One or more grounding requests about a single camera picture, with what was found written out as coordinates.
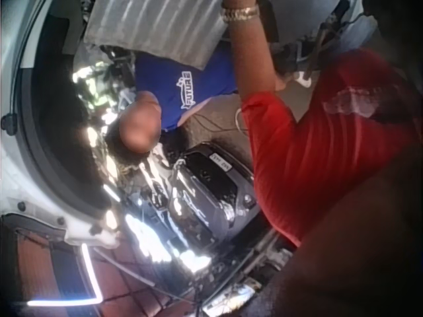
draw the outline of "logo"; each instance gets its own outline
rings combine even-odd
[[[183,71],[182,77],[176,85],[180,87],[180,99],[182,100],[182,107],[180,108],[189,110],[195,106],[196,102],[194,101],[194,85],[191,72]]]

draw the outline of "blue t-shirt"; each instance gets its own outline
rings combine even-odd
[[[152,92],[162,109],[162,129],[177,128],[184,112],[201,102],[237,90],[231,44],[221,42],[203,71],[140,53],[135,65],[137,91]]]

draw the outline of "red shirt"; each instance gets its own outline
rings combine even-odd
[[[298,123],[273,93],[245,100],[254,185],[268,220],[299,245],[343,195],[420,140],[421,118],[408,111],[420,105],[385,62],[363,51],[322,73]]]

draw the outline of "watch band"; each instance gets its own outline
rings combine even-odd
[[[224,22],[247,21],[260,16],[258,5],[244,9],[227,9],[222,6],[221,16]]]

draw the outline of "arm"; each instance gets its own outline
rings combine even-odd
[[[201,104],[197,104],[195,107],[189,109],[187,112],[185,112],[182,117],[180,117],[179,122],[178,122],[178,127],[180,127],[181,125],[183,125],[190,116],[193,116],[194,114],[196,114],[197,112],[199,112],[202,108],[204,108],[204,106],[206,104],[209,103],[211,98],[208,98],[207,100],[203,101]]]
[[[256,5],[256,0],[223,0],[228,9],[243,9]],[[259,18],[229,24],[235,75],[243,100],[257,92],[275,92],[277,76]]]

